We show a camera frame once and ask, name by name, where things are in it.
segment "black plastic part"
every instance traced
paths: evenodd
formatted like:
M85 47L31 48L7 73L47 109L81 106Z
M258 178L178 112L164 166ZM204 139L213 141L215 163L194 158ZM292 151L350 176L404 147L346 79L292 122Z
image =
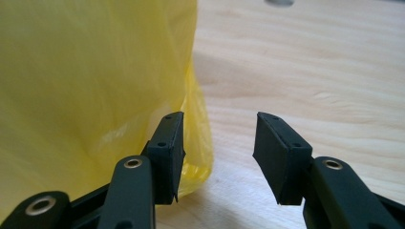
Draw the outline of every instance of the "black plastic part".
M142 152L152 164L155 203L171 204L178 200L181 168L185 152L182 140L183 113L166 115Z
M70 228L71 223L69 219L69 212L70 202L68 195L62 192L44 192L27 198L21 202L6 218L1 228Z
M311 229L326 229L330 228L330 221L328 215L325 212L322 202L319 199L315 186L309 175L309 171L305 170L304 173L304 185L302 186L303 194L305 197L304 204L304 220L308 228Z
M302 171L312 160L312 147L288 124L272 114L257 114L253 157L273 191L284 205L300 205Z
M391 216L395 218L396 222L398 222L402 228L405 228L405 206L391 199L384 198L378 194L375 194L375 196L382 203L385 209L387 209Z
M76 199L72 206L72 228L96 228L110 184Z
M309 174L331 228L400 228L347 163L320 156Z
M97 228L155 228L148 157L128 156L117 164Z

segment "wood grain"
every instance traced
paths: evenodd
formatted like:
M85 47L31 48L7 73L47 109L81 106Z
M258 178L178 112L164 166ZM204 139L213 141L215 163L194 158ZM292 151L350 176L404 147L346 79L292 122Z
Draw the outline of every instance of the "wood grain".
M158 228L305 228L302 208L276 204L251 156L259 111L405 204L404 37L399 2L200 1L194 59L214 169L202 189L158 209Z

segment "yellow plastic bag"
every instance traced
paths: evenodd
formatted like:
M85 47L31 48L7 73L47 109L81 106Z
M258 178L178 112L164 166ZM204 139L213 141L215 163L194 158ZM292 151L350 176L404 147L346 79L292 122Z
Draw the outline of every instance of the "yellow plastic bag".
M0 3L0 220L48 190L108 183L160 119L182 110L180 196L210 174L212 146L191 51L196 1Z

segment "table surface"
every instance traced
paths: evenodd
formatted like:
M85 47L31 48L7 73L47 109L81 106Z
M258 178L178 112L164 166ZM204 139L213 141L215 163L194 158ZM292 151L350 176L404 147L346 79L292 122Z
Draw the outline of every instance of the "table surface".
M158 228L305 228L251 156L259 111L405 204L404 38L399 1L201 0L194 60L215 162L200 190L157 210Z

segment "screw hole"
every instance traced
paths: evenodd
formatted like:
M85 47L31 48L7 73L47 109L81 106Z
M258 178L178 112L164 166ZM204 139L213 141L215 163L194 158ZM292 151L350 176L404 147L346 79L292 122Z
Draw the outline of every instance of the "screw hole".
M26 208L26 214L29 216L38 216L48 212L56 204L56 199L51 196L38 198Z
M343 169L342 164L340 164L339 162L337 162L335 160L324 160L324 161L322 161L322 163L324 163L324 165L330 169L334 169L334 170Z
M142 164L142 161L139 159L130 159L127 162L125 162L124 166L125 168L128 169L134 169L139 167Z
M131 221L125 220L117 223L116 229L132 229L134 226Z

